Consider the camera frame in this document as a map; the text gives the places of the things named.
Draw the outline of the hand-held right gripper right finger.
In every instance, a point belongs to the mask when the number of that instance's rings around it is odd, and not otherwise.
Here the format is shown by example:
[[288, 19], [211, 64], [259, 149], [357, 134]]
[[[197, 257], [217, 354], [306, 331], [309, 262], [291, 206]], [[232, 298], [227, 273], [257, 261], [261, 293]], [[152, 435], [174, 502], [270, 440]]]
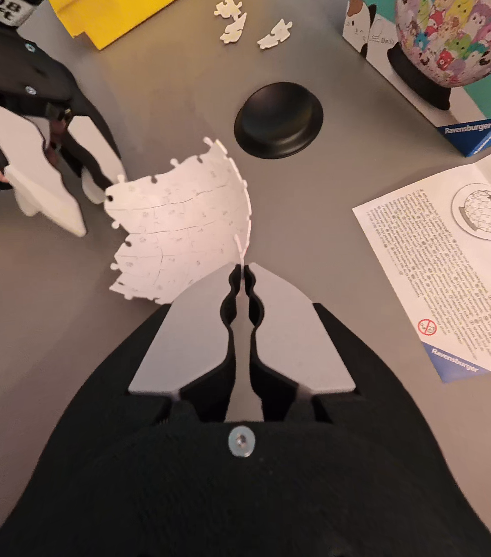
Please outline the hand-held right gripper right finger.
[[356, 385], [314, 303], [257, 263], [246, 266], [250, 381], [260, 399], [354, 392]]

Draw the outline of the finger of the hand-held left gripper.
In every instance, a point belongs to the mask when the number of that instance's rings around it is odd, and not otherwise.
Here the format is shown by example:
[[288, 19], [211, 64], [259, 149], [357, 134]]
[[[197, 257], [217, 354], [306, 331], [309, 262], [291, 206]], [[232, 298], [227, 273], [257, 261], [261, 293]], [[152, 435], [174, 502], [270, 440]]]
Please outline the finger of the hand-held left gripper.
[[32, 121], [0, 106], [0, 150], [7, 159], [3, 174], [13, 186], [20, 209], [28, 216], [42, 213], [64, 230], [83, 237], [87, 229], [80, 206], [48, 161], [44, 139]]
[[95, 205], [106, 200], [105, 191], [126, 180], [117, 151], [89, 116], [74, 116], [66, 131], [67, 162], [81, 177], [83, 193]]

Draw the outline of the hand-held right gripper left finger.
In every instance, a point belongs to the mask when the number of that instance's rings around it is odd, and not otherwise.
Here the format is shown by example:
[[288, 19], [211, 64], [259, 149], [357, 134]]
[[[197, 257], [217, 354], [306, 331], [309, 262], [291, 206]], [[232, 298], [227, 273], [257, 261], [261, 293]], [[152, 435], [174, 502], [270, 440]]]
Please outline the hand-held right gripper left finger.
[[234, 348], [240, 265], [228, 263], [193, 283], [171, 304], [130, 383], [131, 394], [180, 398], [221, 366]]

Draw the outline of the assembled white puzzle section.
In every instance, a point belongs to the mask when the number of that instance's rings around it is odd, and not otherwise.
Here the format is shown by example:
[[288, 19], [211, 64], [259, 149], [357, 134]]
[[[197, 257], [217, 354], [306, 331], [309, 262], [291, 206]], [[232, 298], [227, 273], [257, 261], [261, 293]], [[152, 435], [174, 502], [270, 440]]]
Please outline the assembled white puzzle section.
[[127, 233], [109, 289], [126, 300], [172, 303], [218, 268], [239, 264], [234, 235], [252, 229], [248, 184], [219, 139], [203, 141], [206, 152], [172, 159], [172, 170], [105, 191], [112, 227]]

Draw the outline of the black round ball stand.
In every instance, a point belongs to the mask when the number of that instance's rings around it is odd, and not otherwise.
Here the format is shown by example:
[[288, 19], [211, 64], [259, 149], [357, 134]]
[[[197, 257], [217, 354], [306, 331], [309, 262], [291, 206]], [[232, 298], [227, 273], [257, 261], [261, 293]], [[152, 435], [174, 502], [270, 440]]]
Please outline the black round ball stand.
[[281, 159], [308, 147], [323, 119], [323, 106], [310, 90], [295, 82], [272, 82], [239, 109], [234, 136], [242, 150], [256, 158]]

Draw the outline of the scattered loose puzzle pieces group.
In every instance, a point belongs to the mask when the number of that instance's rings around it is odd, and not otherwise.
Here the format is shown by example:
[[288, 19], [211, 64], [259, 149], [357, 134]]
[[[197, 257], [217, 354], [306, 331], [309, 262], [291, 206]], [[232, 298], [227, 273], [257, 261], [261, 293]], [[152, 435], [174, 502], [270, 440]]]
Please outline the scattered loose puzzle pieces group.
[[[242, 1], [221, 1], [215, 6], [214, 16], [227, 19], [226, 25], [220, 40], [225, 45], [235, 44], [242, 37], [247, 20], [247, 13], [242, 11]], [[277, 47], [291, 36], [293, 22], [286, 22], [283, 18], [272, 28], [269, 34], [257, 41], [259, 49], [269, 50]]]

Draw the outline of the colourful puzzle box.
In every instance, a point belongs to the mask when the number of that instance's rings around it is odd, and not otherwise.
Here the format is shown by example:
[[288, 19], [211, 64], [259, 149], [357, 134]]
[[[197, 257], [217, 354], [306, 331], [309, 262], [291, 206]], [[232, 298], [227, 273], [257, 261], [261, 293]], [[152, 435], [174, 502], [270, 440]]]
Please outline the colourful puzzle box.
[[463, 156], [491, 147], [491, 1], [348, 1], [342, 37]]

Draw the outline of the yellow storage bin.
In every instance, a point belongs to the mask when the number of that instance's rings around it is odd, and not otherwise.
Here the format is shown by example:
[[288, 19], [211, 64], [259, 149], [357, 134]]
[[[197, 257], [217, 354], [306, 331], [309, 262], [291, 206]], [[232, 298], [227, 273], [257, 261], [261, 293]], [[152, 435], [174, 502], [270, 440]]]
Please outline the yellow storage bin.
[[50, 1], [71, 37], [86, 35], [102, 50], [172, 1]]

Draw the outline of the white instruction leaflet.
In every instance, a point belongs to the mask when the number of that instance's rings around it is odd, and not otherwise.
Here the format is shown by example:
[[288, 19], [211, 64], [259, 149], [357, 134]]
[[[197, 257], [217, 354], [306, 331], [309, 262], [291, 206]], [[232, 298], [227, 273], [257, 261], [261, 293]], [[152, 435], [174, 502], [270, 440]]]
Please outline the white instruction leaflet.
[[491, 154], [353, 209], [443, 383], [491, 372]]

